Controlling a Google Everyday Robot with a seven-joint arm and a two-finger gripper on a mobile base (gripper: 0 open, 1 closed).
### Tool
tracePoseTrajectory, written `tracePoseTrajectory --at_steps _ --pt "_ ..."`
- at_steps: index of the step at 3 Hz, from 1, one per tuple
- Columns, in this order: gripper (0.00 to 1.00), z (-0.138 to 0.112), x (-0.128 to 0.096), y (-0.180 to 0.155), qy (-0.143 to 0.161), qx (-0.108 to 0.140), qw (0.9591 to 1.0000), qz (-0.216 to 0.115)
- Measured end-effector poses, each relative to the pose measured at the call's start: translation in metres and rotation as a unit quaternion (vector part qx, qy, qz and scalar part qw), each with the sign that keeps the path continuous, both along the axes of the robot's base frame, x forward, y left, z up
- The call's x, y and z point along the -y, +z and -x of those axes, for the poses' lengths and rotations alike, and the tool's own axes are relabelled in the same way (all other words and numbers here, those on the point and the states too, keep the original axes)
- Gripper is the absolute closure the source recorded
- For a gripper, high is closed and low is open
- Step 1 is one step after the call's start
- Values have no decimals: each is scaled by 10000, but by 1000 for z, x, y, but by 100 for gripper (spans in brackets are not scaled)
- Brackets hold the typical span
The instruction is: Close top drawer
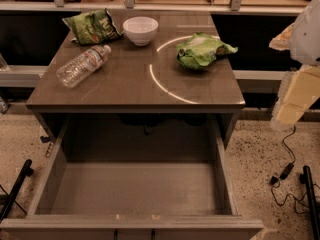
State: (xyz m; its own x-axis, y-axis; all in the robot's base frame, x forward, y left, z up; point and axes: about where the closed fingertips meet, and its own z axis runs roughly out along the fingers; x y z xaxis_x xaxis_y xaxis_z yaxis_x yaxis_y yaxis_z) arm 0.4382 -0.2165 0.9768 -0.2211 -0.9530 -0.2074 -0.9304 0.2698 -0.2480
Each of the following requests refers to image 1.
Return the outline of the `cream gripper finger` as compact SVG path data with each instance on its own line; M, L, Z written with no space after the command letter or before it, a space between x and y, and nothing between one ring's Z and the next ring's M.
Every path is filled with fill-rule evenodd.
M278 91L271 128L276 131L289 130L319 98L319 66L302 65L295 72L287 72Z

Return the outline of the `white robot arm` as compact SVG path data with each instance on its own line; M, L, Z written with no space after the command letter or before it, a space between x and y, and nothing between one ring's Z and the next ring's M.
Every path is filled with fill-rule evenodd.
M271 128L286 131L320 98L320 0L311 0L269 47L289 50L290 57L301 64L297 71L283 77L272 112Z

